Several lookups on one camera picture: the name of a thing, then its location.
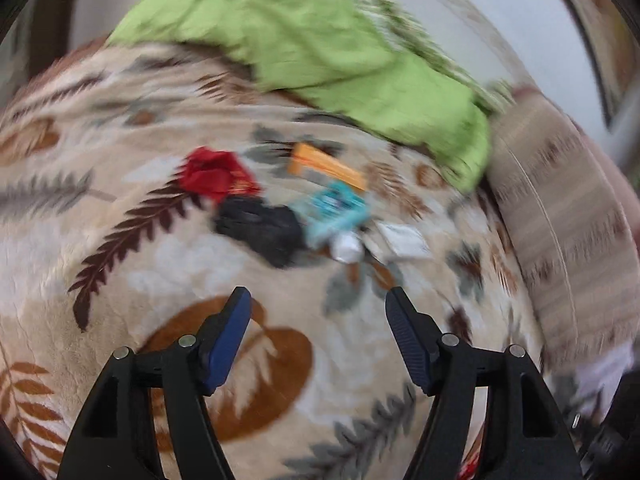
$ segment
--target blue gripper pad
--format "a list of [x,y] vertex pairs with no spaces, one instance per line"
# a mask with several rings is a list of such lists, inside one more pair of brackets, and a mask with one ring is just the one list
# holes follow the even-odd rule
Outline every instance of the blue gripper pad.
[[209,375],[204,383],[210,391],[225,383],[238,353],[242,336],[249,325],[251,317],[251,294],[249,291],[241,287],[236,288],[218,315],[224,318],[228,308],[231,308],[232,311],[209,353]]
[[394,334],[411,380],[416,386],[427,392],[432,382],[429,368],[430,358],[427,349],[415,331],[414,322],[416,320],[410,319],[413,314],[415,314],[413,317],[418,318],[418,313],[404,292],[397,288],[387,293],[385,312],[386,320]]

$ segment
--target black cloth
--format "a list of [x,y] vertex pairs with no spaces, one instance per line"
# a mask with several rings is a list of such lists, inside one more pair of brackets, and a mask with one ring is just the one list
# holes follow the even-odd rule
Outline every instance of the black cloth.
[[288,266],[304,248],[302,226],[287,206],[265,206],[254,196],[228,196],[218,206],[215,231],[246,242],[273,267]]

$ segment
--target red cloth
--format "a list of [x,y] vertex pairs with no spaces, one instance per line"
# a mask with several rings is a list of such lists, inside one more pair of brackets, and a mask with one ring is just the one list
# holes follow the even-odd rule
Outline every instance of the red cloth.
[[254,177],[233,152],[214,152],[200,147],[187,156],[180,172],[180,187],[204,195],[216,204],[229,194],[256,195],[261,192]]

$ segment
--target white wall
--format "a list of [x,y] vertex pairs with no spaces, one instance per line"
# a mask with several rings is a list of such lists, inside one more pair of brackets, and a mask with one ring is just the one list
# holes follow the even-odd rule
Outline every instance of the white wall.
[[541,90],[620,159],[629,134],[606,127],[590,58],[563,0],[472,0],[514,48]]

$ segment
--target orange package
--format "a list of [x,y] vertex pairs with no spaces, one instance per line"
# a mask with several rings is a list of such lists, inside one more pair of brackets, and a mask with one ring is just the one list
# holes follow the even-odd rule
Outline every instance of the orange package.
[[297,143],[293,150],[289,173],[321,186],[327,186],[332,180],[341,180],[357,191],[367,190],[367,183],[359,171],[304,142]]

